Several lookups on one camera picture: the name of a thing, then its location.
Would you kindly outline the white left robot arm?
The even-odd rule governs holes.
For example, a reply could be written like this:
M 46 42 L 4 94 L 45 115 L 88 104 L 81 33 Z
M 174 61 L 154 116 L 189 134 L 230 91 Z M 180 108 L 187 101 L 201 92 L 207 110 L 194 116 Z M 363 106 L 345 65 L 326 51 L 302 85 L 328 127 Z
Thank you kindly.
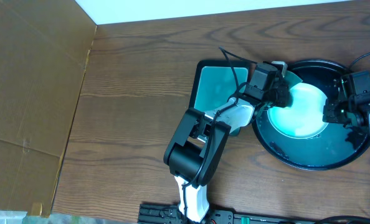
M 229 134 L 248 126 L 265 108 L 290 104 L 286 72 L 285 62 L 258 63 L 250 81 L 238 84 L 225 104 L 206 112 L 186 110 L 163 157 L 179 187 L 178 211 L 183 223 L 205 220 L 209 211 L 207 184 Z

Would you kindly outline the green yellow scrub sponge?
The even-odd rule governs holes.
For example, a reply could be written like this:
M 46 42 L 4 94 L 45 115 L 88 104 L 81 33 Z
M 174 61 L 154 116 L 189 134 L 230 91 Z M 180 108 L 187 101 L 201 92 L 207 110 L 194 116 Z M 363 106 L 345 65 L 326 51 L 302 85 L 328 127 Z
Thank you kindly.
M 288 84 L 289 89 L 292 89 L 295 85 L 303 82 L 303 80 L 298 75 L 289 70 L 286 71 L 284 80 Z

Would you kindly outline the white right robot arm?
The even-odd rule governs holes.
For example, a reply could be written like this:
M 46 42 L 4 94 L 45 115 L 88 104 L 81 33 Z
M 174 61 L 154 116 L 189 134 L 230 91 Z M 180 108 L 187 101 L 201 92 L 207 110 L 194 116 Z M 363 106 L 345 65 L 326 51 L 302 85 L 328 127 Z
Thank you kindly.
M 370 75 L 344 75 L 336 86 L 338 96 L 326 100 L 323 122 L 342 124 L 345 128 L 370 135 Z

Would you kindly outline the mint plate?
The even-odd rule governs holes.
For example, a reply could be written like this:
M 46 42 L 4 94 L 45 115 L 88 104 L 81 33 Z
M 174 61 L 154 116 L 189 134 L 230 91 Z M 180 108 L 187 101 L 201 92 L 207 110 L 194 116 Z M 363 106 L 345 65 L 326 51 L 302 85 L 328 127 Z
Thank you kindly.
M 307 139 L 326 129 L 323 107 L 327 96 L 317 87 L 298 83 L 290 88 L 292 103 L 285 108 L 273 107 L 267 112 L 271 125 L 293 139 Z

